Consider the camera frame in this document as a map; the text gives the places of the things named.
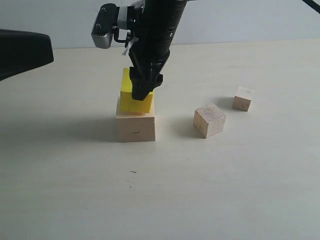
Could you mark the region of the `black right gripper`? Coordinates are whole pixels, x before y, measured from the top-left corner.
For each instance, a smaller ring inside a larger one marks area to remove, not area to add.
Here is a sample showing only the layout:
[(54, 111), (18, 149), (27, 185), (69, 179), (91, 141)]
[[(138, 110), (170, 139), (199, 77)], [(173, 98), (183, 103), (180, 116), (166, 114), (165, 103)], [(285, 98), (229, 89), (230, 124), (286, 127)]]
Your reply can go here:
[(138, 41), (129, 50), (132, 98), (144, 100), (163, 83), (160, 73), (187, 5), (185, 0), (146, 0), (134, 29)]

